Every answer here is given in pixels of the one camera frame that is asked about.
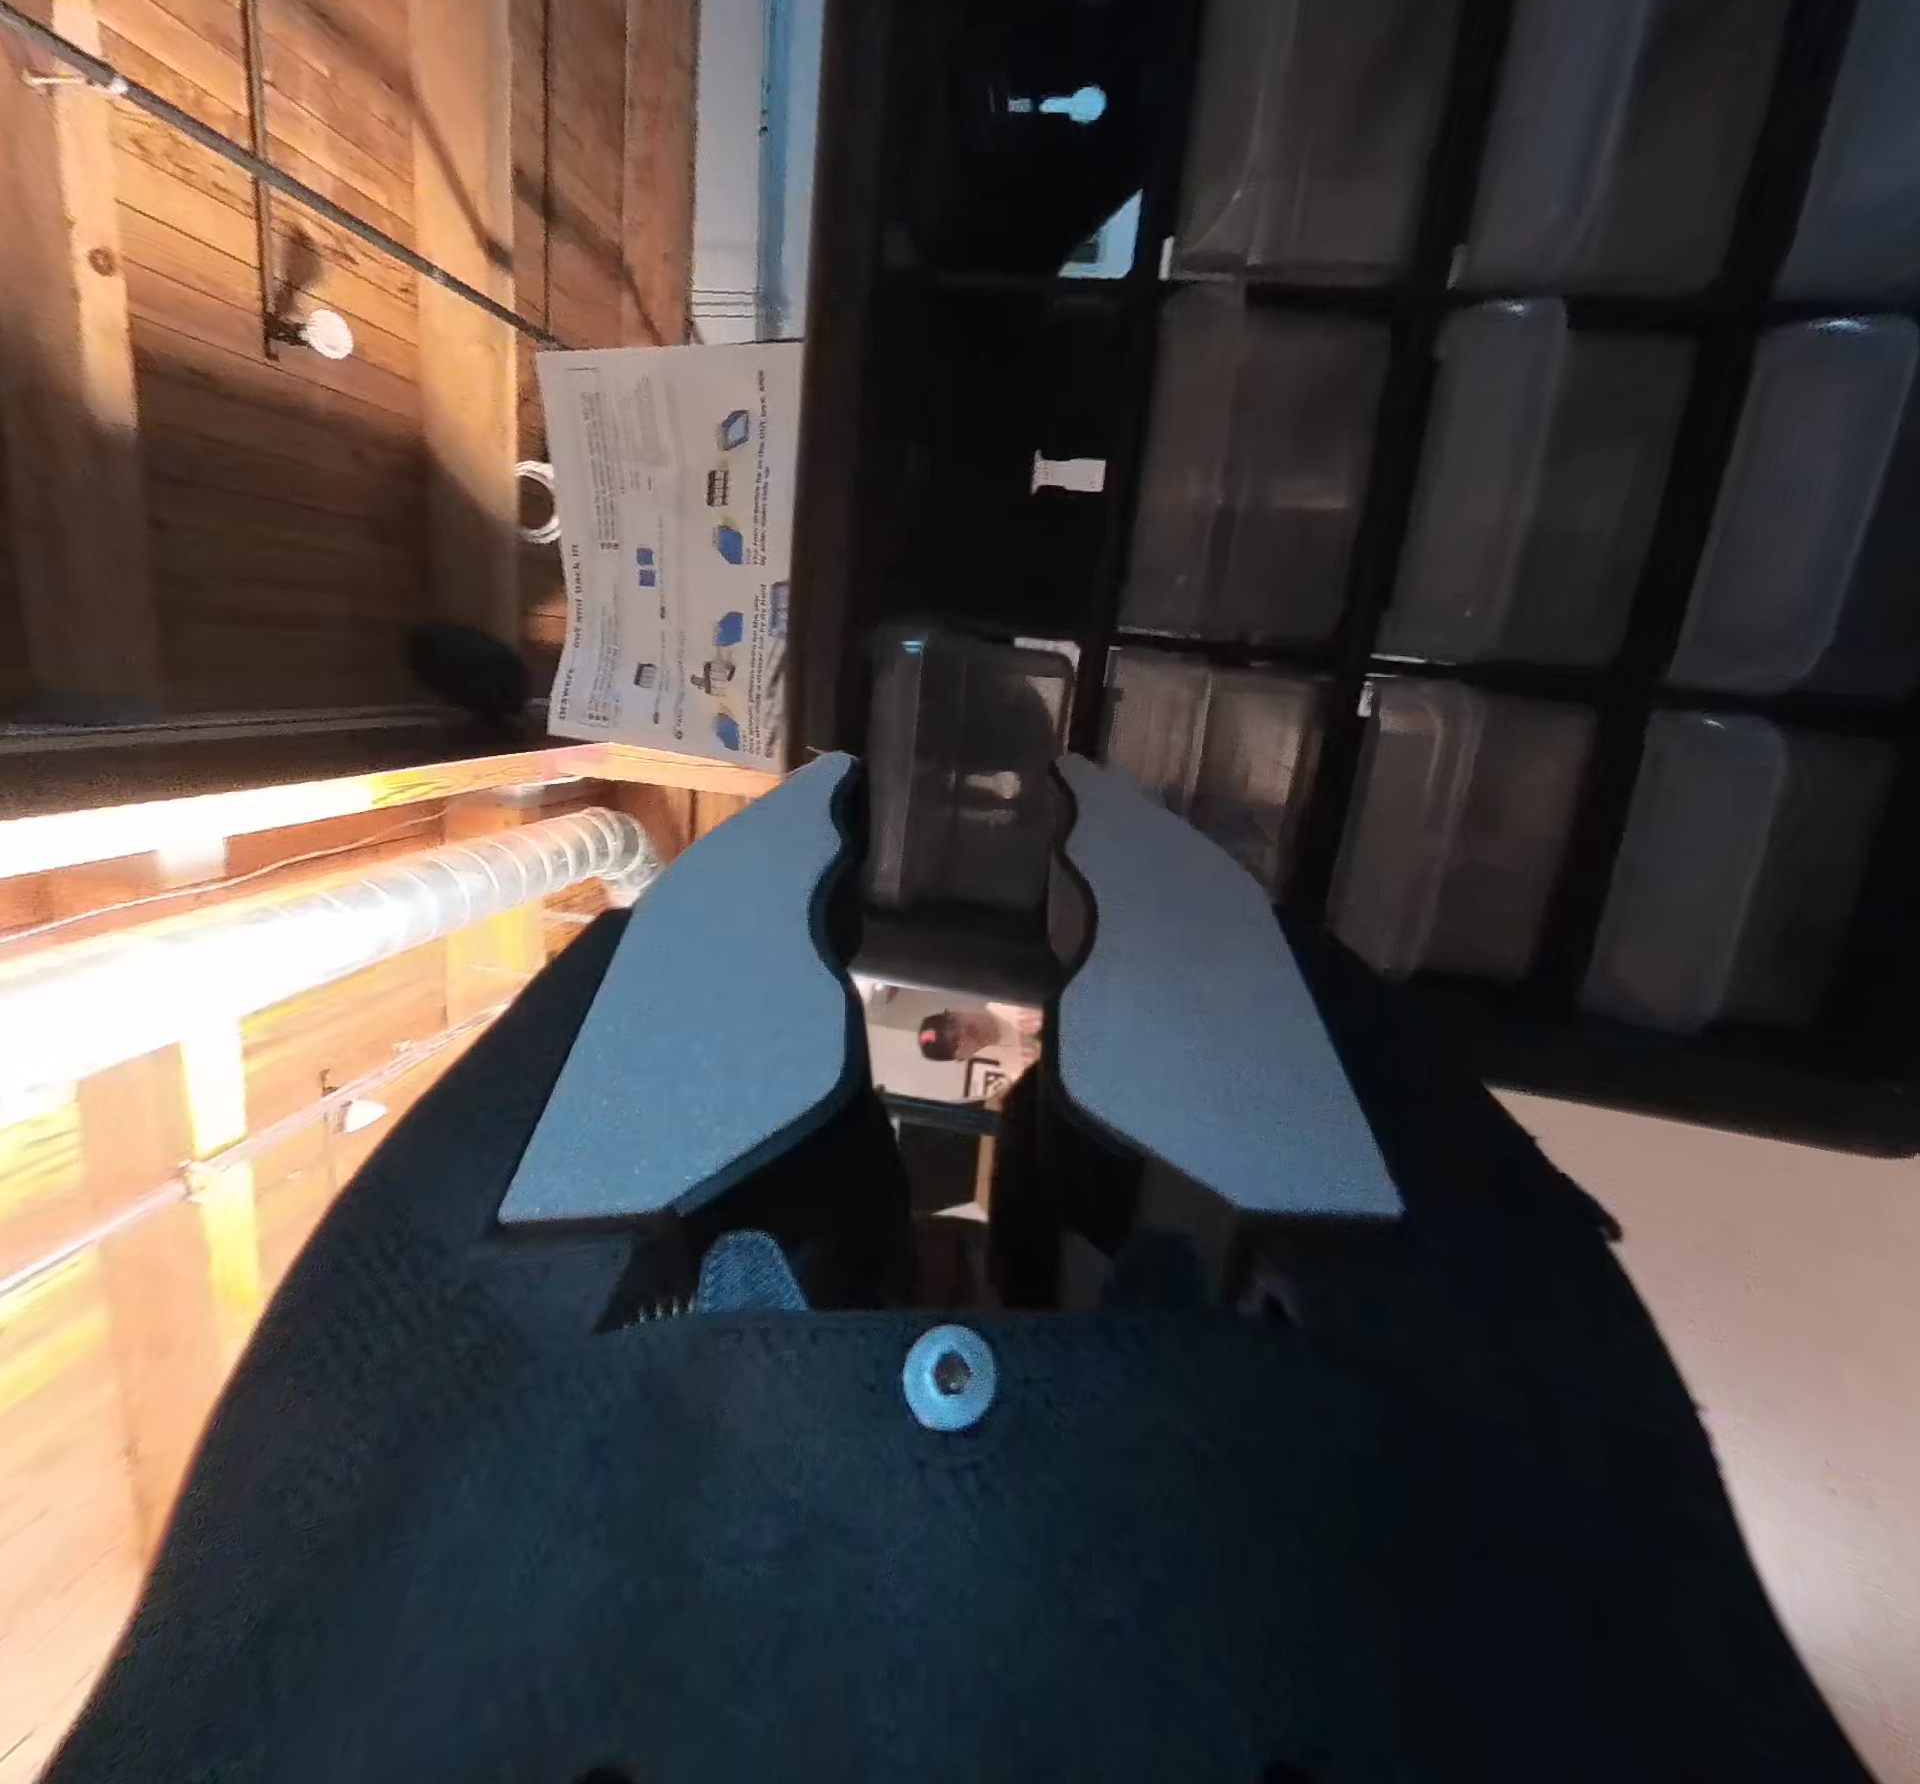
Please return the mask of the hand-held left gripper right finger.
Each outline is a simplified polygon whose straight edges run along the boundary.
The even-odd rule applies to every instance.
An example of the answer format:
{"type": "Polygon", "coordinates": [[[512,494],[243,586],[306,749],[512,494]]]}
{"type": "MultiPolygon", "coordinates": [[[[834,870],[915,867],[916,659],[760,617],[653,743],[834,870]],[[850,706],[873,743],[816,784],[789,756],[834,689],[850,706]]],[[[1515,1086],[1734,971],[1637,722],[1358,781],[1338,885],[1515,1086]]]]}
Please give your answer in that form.
{"type": "Polygon", "coordinates": [[[1057,1009],[1070,1110],[1243,1214],[1396,1221],[1403,1192],[1262,885],[1128,775],[1065,753],[1090,930],[1057,1009]]]}

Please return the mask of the black ceiling conduit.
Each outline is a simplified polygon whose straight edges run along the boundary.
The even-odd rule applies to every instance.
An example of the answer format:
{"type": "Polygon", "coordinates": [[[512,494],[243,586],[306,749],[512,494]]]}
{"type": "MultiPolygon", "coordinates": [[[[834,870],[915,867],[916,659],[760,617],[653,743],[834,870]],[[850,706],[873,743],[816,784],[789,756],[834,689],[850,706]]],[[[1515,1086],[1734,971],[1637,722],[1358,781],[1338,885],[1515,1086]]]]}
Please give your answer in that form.
{"type": "Polygon", "coordinates": [[[46,22],[33,17],[27,10],[8,0],[3,0],[3,28],[18,41],[44,51],[67,73],[78,77],[93,92],[102,92],[114,102],[124,102],[154,122],[170,127],[183,139],[192,142],[211,156],[243,172],[269,193],[278,196],[304,211],[310,211],[328,228],[347,234],[372,252],[400,264],[420,277],[420,281],[444,289],[468,307],[474,307],[491,319],[509,326],[543,348],[560,349],[565,346],[555,331],[548,331],[532,318],[520,313],[517,307],[511,307],[509,303],[488,295],[477,284],[457,276],[442,264],[428,259],[425,254],[420,254],[420,249],[390,235],[383,228],[310,187],[284,166],[224,135],[200,116],[180,109],[180,106],[165,98],[161,92],[132,80],[105,58],[84,49],[84,45],[67,37],[46,22]]]}

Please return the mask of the black drawer cabinet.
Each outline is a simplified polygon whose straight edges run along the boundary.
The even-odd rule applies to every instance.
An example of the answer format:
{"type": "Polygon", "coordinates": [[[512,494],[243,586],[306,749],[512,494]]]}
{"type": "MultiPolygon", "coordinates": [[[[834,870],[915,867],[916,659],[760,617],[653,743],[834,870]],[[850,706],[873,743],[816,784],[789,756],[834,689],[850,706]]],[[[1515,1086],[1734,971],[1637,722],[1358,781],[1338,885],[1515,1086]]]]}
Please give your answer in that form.
{"type": "MultiPolygon", "coordinates": [[[[1073,646],[1065,747],[1104,746],[1209,0],[829,0],[803,426],[794,734],[866,756],[876,640],[1073,646]]],[[[1390,980],[1502,1086],[1916,1155],[1916,1022],[1849,1061],[1390,980]]]]}

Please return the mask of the clear plastic drawer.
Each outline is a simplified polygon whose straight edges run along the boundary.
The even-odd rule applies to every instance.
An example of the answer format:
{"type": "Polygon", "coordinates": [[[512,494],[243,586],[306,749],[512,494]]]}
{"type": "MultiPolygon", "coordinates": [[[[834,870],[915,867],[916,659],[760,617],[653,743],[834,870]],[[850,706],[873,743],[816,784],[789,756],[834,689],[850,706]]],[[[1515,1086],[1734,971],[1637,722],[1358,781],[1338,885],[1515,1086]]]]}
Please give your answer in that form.
{"type": "Polygon", "coordinates": [[[876,636],[859,956],[895,981],[1034,1001],[1059,978],[1053,777],[1076,687],[1070,643],[937,622],[876,636]]]}

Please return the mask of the white instruction sheet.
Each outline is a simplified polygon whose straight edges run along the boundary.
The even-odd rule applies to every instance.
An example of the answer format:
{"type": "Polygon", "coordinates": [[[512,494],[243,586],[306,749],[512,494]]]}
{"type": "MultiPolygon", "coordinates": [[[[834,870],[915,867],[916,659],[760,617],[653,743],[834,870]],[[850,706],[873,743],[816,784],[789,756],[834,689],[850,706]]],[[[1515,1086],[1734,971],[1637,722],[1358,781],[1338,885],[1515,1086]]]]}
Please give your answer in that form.
{"type": "Polygon", "coordinates": [[[805,342],[543,352],[552,736],[782,772],[805,342]]]}

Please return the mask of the silver ceiling duct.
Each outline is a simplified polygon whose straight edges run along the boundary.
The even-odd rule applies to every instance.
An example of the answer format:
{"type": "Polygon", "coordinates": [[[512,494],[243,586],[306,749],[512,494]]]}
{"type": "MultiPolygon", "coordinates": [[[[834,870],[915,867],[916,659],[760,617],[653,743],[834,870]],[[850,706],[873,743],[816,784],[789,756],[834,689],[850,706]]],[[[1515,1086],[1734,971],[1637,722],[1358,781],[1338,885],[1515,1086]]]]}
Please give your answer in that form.
{"type": "Polygon", "coordinates": [[[641,894],[659,871],[645,827],[594,805],[7,962],[5,1099],[76,1083],[587,881],[641,894]]]}

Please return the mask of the set of clear drawers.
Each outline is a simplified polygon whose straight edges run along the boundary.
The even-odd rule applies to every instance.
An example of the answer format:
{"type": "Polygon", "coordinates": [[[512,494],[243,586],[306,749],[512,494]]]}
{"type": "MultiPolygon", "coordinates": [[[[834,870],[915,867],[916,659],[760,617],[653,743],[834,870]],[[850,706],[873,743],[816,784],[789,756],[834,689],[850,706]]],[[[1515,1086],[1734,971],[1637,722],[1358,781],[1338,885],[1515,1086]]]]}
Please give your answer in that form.
{"type": "Polygon", "coordinates": [[[1916,1022],[1916,0],[1209,0],[1104,747],[1390,980],[1916,1022]]]}

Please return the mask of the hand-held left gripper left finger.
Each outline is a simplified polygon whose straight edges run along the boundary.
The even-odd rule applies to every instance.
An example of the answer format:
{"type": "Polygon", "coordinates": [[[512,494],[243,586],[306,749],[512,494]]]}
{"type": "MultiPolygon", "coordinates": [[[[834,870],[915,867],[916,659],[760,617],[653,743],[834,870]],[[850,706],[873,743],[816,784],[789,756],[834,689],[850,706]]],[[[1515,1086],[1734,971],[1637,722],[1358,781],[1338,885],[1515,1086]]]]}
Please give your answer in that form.
{"type": "Polygon", "coordinates": [[[860,763],[827,752],[633,908],[501,1198],[511,1229],[688,1217],[868,1093],[830,935],[860,763]]]}

